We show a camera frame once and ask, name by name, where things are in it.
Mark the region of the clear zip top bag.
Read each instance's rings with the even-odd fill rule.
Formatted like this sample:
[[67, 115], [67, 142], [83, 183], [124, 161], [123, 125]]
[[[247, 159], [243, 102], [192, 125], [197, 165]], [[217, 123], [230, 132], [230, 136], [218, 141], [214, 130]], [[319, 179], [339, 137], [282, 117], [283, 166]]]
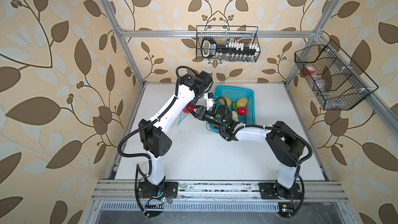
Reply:
[[178, 123], [177, 125], [181, 125], [181, 123], [184, 121], [184, 119], [188, 116], [189, 114], [185, 113], [185, 112], [181, 112], [179, 114], [179, 119], [178, 119]]

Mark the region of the white toy radish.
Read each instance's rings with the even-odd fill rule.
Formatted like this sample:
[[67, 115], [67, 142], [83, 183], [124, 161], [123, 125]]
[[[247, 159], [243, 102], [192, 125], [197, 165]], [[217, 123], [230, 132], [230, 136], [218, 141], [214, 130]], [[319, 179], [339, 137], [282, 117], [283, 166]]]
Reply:
[[238, 113], [236, 111], [232, 111], [232, 119], [236, 122], [239, 122], [239, 117], [238, 117]]

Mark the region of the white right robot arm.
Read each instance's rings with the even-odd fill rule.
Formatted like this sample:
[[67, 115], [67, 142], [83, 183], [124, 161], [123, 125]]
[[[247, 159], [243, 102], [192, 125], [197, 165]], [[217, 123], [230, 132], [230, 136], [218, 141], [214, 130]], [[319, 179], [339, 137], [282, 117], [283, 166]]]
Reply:
[[235, 121], [226, 98], [215, 99], [215, 103], [220, 101], [224, 104], [214, 111], [202, 105], [186, 106], [185, 109], [196, 119], [217, 126], [219, 135], [228, 142], [254, 141], [268, 144], [280, 162], [274, 192], [279, 198], [287, 198], [299, 178], [302, 163], [313, 155], [310, 144], [282, 121], [271, 126]]

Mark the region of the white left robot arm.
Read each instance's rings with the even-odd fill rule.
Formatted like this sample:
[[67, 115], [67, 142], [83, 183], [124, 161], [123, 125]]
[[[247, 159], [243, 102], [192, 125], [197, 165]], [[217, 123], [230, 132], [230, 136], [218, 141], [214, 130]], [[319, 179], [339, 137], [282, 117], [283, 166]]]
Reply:
[[[167, 103], [149, 120], [141, 120], [138, 128], [131, 131], [119, 143], [118, 154], [125, 158], [145, 157], [149, 171], [144, 175], [150, 185], [159, 187], [164, 184], [163, 156], [170, 150], [172, 140], [167, 136], [173, 122], [184, 110], [190, 110], [198, 99], [209, 92], [213, 84], [208, 72], [197, 73], [190, 67], [176, 68], [177, 81], [175, 91]], [[139, 134], [143, 143], [144, 153], [126, 153], [123, 145], [132, 136]]]

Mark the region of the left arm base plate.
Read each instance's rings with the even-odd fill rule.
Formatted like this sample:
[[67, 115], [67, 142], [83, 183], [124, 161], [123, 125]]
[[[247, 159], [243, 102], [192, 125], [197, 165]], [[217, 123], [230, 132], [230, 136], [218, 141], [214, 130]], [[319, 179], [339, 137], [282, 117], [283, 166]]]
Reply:
[[148, 180], [139, 183], [137, 188], [138, 196], [141, 198], [176, 198], [179, 183], [176, 181], [162, 181], [158, 185]]

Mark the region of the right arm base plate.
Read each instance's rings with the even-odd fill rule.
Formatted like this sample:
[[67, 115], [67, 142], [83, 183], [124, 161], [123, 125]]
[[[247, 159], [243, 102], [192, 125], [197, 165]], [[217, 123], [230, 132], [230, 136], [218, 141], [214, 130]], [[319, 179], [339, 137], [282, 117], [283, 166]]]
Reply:
[[298, 183], [294, 183], [290, 189], [275, 183], [259, 183], [259, 192], [263, 200], [300, 200], [303, 196]]

